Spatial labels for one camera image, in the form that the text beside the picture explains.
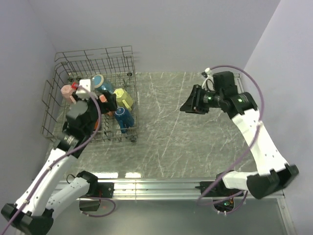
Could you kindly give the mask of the salmon pink mug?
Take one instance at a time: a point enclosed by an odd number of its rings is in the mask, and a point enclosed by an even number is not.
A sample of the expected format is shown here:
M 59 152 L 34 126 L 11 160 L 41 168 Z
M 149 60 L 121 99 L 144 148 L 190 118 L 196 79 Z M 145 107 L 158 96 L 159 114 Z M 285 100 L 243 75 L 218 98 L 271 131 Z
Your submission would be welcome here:
M 112 110 L 112 103 L 109 102 L 103 94 L 99 96 L 99 101 L 101 113 L 113 117 L 114 111 Z

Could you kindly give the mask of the pale yellow mug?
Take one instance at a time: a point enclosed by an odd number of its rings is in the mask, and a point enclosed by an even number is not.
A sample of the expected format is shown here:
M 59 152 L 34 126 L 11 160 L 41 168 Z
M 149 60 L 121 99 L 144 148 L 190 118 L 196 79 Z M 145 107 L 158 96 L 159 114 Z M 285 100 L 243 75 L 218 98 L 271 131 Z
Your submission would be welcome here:
M 118 88 L 114 90 L 114 94 L 116 95 L 117 105 L 119 107 L 124 107 L 125 109 L 131 112 L 134 100 L 128 94 L 128 92 L 123 88 Z

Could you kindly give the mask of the dark blue white-inside mug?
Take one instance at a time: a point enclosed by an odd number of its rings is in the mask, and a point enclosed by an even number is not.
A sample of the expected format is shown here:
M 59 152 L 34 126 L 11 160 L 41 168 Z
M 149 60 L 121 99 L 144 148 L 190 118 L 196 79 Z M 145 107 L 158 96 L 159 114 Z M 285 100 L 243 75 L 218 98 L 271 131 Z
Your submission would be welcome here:
M 134 126 L 134 118 L 132 114 L 124 107 L 118 107 L 114 113 L 114 117 L 120 126 L 122 134 L 127 133 L 128 129 Z

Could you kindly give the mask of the light blue yellow-inside mug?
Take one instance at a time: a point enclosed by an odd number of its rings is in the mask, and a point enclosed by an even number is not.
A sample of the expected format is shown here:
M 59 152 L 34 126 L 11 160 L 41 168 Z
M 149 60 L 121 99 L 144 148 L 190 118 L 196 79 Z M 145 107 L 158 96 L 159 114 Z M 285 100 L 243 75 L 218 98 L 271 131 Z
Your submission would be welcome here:
M 97 74 L 92 78 L 94 89 L 103 92 L 108 91 L 111 94 L 114 93 L 114 86 L 113 84 L 107 80 L 103 75 Z

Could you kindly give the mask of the light pink mug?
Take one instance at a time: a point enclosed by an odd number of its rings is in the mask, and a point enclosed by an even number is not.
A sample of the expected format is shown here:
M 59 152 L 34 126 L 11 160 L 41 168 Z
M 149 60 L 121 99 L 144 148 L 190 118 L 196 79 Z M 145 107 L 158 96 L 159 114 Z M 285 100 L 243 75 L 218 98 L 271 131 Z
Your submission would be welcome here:
M 64 85 L 61 88 L 61 94 L 67 103 L 72 104 L 76 103 L 75 98 L 73 97 L 74 88 L 71 85 Z

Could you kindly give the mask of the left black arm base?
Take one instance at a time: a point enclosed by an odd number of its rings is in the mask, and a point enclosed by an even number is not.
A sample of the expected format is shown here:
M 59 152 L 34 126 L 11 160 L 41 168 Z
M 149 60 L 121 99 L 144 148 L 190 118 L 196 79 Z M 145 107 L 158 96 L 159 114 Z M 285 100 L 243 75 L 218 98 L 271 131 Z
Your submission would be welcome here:
M 113 182 L 100 182 L 97 184 L 97 193 L 101 198 L 112 198 L 114 193 Z

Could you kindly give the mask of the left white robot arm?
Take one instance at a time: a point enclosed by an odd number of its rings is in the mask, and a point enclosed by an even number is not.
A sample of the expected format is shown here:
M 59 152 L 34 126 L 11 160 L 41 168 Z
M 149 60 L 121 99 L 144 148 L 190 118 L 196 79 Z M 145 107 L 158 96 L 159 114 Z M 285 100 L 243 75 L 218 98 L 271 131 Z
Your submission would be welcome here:
M 86 99 L 79 98 L 71 104 L 62 132 L 29 188 L 15 203 L 7 203 L 1 209 L 7 227 L 12 226 L 26 235 L 45 235 L 54 219 L 76 199 L 111 200 L 112 193 L 106 196 L 98 177 L 87 171 L 79 172 L 71 183 L 54 193 L 62 175 L 97 134 L 101 116 L 117 110 L 115 94 L 105 91 L 100 96 L 91 92 L 86 95 Z

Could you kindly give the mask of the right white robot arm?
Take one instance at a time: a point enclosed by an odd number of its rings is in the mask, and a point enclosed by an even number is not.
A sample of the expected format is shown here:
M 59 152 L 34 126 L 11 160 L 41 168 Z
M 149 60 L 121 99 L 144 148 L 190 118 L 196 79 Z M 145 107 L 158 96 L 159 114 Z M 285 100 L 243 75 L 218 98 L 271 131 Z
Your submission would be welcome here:
M 249 192 L 254 198 L 262 199 L 286 188 L 299 174 L 296 165 L 290 165 L 281 155 L 263 122 L 263 109 L 258 108 L 250 93 L 239 93 L 234 73 L 222 71 L 212 73 L 210 68 L 202 72 L 202 85 L 194 85 L 180 111 L 204 115 L 211 108 L 219 108 L 233 121 L 243 135 L 257 170 L 237 172 L 234 170 L 241 159 L 234 162 L 201 194 L 207 195 L 213 188 L 219 195 L 227 195 L 232 189 Z

